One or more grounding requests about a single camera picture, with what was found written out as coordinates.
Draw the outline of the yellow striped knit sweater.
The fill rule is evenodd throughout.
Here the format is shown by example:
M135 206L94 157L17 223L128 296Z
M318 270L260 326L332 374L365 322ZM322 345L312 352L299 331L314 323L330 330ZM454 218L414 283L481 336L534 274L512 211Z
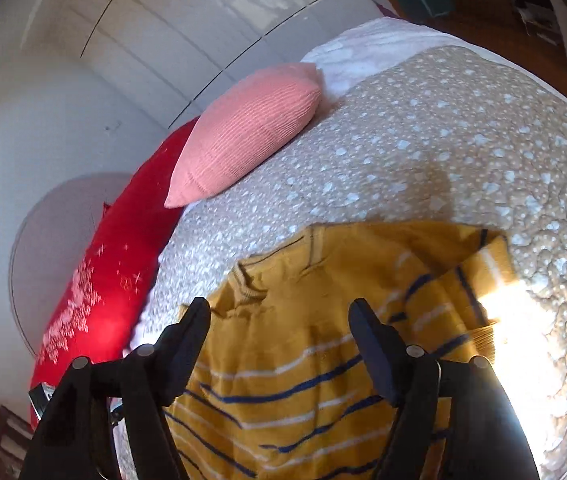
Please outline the yellow striped knit sweater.
M167 412L193 479L364 479L395 413L367 373L349 306L370 304L408 344L493 356L484 298L515 279L502 232L436 221L308 226L239 261Z

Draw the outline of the red embroidered pillow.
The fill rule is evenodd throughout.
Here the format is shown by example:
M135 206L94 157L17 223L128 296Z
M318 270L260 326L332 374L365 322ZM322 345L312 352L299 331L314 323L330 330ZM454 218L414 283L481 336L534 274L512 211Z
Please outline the red embroidered pillow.
M42 336L30 385L59 385L70 362L120 359L154 286L158 257L182 210L164 207L195 121L175 130L105 208Z

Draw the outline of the grey round headboard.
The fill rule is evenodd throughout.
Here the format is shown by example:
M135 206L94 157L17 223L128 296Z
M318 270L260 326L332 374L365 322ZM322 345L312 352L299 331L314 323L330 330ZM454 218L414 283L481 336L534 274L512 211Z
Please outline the grey round headboard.
M97 231L103 206L113 204L130 179L127 172L97 172L67 180L22 221L10 255L8 292L15 325L32 356Z

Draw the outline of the beige heart pattern quilt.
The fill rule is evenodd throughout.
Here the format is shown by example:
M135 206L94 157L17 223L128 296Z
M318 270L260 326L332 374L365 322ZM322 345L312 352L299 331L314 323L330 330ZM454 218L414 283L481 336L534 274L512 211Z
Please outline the beige heart pattern quilt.
M567 477L567 103L457 47L426 50L179 220L134 344L157 340L241 260L308 226L436 221L502 232L515 279L483 300L488 358L538 477Z

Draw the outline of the pink ribbed cushion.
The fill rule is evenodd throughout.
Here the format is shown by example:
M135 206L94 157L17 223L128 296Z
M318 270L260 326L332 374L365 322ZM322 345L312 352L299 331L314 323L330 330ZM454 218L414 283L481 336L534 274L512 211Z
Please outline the pink ribbed cushion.
M239 81L195 123L164 206L184 207L233 186L300 134L322 97L312 63L272 66Z

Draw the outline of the white glossy wardrobe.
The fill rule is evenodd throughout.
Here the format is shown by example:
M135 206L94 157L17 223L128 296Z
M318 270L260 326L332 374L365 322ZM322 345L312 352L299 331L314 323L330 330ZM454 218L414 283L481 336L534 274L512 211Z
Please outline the white glossy wardrobe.
M172 128L379 16L373 0L35 0L22 46L51 42Z

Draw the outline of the brown wooden door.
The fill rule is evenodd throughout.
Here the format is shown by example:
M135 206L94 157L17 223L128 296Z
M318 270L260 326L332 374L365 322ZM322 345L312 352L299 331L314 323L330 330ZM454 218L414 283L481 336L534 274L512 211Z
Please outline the brown wooden door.
M513 0L390 0L404 20L489 49L567 97L567 60L559 47L527 33Z

